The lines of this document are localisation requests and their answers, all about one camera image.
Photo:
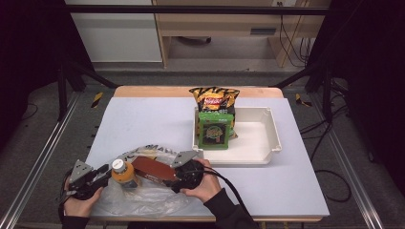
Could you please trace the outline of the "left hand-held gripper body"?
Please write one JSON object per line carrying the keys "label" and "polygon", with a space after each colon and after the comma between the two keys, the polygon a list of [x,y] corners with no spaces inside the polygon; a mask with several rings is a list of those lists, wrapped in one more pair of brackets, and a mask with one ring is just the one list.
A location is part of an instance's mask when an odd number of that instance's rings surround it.
{"label": "left hand-held gripper body", "polygon": [[69,178],[68,193],[79,200],[91,198],[100,187],[104,186],[101,179],[96,180],[97,175],[98,170],[78,160]]}

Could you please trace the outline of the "black metal stand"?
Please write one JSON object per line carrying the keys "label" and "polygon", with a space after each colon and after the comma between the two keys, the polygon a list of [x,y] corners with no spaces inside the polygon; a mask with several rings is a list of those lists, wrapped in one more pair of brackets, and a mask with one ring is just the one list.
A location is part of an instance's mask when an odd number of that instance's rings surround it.
{"label": "black metal stand", "polygon": [[66,82],[71,84],[75,92],[82,92],[86,88],[82,75],[87,75],[110,89],[116,89],[118,87],[118,84],[99,75],[95,70],[88,69],[76,62],[63,62],[57,71],[59,97],[58,121],[62,120],[68,112]]}
{"label": "black metal stand", "polygon": [[283,89],[287,85],[308,76],[309,80],[305,85],[305,90],[308,93],[316,92],[320,86],[323,86],[322,95],[322,114],[328,123],[332,122],[330,92],[331,92],[331,71],[325,64],[315,63],[305,67],[302,71],[294,74],[293,76],[272,85],[272,88]]}

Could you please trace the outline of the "clear printed plastic bag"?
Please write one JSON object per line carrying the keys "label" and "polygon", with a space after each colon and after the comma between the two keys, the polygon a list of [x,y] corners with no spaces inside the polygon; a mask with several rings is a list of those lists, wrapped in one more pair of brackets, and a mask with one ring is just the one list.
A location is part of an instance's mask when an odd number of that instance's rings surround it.
{"label": "clear printed plastic bag", "polygon": [[[137,158],[151,159],[153,164],[163,165],[168,169],[180,169],[188,161],[200,157],[201,150],[175,151],[157,144],[149,144],[137,147],[114,156],[96,156],[91,154],[86,162],[94,167],[107,165],[113,168],[115,160],[133,162]],[[122,186],[112,177],[108,180],[108,186],[103,190],[100,200],[94,207],[91,217],[94,219],[116,220],[123,218],[159,219],[180,211],[191,202],[184,194],[175,193],[165,183],[156,178],[149,180],[136,172],[139,181],[137,187]]]}

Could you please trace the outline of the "white cabinet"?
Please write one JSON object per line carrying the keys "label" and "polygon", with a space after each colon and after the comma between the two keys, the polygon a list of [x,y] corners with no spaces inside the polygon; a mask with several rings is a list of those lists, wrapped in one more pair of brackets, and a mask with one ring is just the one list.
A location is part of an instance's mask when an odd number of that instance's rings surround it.
{"label": "white cabinet", "polygon": [[153,13],[72,13],[93,62],[161,62]]}

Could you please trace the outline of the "person's right hand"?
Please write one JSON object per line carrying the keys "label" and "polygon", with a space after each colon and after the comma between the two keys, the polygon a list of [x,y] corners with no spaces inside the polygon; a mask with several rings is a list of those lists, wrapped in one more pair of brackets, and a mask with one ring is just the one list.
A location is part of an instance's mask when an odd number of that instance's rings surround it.
{"label": "person's right hand", "polygon": [[196,158],[196,161],[199,161],[205,169],[202,181],[198,187],[194,189],[181,189],[181,192],[188,197],[194,197],[199,199],[202,203],[206,203],[216,196],[222,190],[222,187],[218,178],[211,174],[212,169],[210,162],[202,158]]}

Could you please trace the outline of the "white table cover sheet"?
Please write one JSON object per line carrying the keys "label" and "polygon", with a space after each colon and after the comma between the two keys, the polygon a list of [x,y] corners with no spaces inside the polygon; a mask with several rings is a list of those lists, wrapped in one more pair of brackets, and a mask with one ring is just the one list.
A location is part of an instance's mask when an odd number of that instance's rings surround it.
{"label": "white table cover sheet", "polygon": [[[255,219],[318,221],[329,215],[309,156],[284,98],[239,98],[237,107],[269,107],[282,144],[268,164],[213,167],[228,178]],[[196,102],[191,97],[114,97],[89,156],[114,156],[147,144],[192,148]]]}

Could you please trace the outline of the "yellow black floor tape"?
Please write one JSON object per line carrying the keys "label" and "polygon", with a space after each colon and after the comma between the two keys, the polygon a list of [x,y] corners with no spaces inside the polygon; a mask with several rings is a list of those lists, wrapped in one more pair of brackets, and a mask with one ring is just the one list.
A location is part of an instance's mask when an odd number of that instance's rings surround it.
{"label": "yellow black floor tape", "polygon": [[305,107],[312,107],[312,103],[311,103],[311,102],[304,101],[304,100],[301,98],[301,95],[299,95],[299,94],[295,94],[295,101],[296,101],[296,103],[299,104],[299,105],[303,105],[303,106],[305,106]]}
{"label": "yellow black floor tape", "polygon": [[97,93],[97,94],[95,95],[95,98],[94,98],[94,100],[93,100],[93,103],[92,103],[92,105],[91,105],[91,108],[96,108],[96,107],[97,107],[97,105],[98,105],[98,103],[99,103],[99,101],[100,101],[100,99],[101,99],[102,96],[103,96],[103,92],[99,92],[99,93]]}

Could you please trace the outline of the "green snack box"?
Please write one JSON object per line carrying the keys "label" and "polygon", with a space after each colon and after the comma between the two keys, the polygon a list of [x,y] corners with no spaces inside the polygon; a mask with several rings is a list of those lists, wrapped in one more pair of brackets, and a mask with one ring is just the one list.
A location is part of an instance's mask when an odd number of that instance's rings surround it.
{"label": "green snack box", "polygon": [[232,114],[199,113],[199,147],[204,150],[228,148]]}

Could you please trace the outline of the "black curtain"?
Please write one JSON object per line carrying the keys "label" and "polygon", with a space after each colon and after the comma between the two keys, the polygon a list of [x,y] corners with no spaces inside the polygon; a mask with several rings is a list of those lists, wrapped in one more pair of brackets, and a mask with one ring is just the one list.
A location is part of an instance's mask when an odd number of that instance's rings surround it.
{"label": "black curtain", "polygon": [[331,75],[349,84],[348,105],[369,149],[405,196],[405,0],[331,0],[310,55],[331,47]]}
{"label": "black curtain", "polygon": [[0,149],[28,107],[31,92],[55,82],[60,62],[54,40],[67,56],[93,67],[72,16],[54,6],[65,0],[0,0]]}

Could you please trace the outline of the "orange drink bottle white cap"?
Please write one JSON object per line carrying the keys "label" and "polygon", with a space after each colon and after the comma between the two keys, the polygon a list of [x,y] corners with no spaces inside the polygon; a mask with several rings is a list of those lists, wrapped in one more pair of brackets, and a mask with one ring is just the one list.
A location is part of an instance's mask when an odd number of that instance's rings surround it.
{"label": "orange drink bottle white cap", "polygon": [[112,178],[123,188],[136,189],[139,187],[139,180],[133,165],[123,159],[117,158],[112,162]]}

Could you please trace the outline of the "person's left hand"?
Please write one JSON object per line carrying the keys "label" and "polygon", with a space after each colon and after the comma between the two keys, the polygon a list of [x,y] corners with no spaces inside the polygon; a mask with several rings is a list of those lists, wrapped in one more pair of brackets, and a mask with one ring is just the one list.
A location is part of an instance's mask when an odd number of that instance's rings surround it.
{"label": "person's left hand", "polygon": [[86,200],[68,198],[64,203],[65,215],[69,217],[88,218],[92,213],[94,205],[99,200],[103,187],[98,188],[93,196]]}

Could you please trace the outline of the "yellow black chips bag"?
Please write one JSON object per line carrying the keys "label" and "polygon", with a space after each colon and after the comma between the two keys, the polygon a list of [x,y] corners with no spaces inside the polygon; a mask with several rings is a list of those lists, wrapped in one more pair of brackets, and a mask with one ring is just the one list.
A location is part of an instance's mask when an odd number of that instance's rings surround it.
{"label": "yellow black chips bag", "polygon": [[236,138],[238,136],[234,126],[236,119],[235,102],[240,94],[239,90],[214,86],[196,87],[190,89],[189,92],[193,94],[200,112],[232,115],[229,137]]}

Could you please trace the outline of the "brown snack packet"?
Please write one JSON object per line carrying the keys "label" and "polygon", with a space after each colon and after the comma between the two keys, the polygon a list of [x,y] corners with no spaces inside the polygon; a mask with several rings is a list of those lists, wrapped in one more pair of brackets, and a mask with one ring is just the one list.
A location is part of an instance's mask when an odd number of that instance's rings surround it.
{"label": "brown snack packet", "polygon": [[175,170],[169,165],[146,156],[138,156],[132,162],[135,173],[157,184],[166,185],[176,181]]}

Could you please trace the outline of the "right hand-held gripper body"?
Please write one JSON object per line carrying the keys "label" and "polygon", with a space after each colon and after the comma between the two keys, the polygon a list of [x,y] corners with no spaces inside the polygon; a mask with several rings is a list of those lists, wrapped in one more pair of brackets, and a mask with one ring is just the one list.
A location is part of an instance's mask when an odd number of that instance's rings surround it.
{"label": "right hand-held gripper body", "polygon": [[203,179],[204,167],[195,160],[201,151],[183,151],[179,152],[171,167],[175,169],[175,181],[170,184],[171,189],[178,193],[181,189],[195,189],[200,185]]}

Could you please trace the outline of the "white plastic bin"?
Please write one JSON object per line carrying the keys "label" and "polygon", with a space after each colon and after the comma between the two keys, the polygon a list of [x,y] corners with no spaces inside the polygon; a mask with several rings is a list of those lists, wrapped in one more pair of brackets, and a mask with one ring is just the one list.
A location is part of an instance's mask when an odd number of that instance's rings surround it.
{"label": "white plastic bin", "polygon": [[198,146],[196,130],[193,131],[192,149],[212,165],[245,166],[268,164],[274,153],[282,151],[275,119],[269,107],[237,107],[235,132],[227,149],[204,150]]}

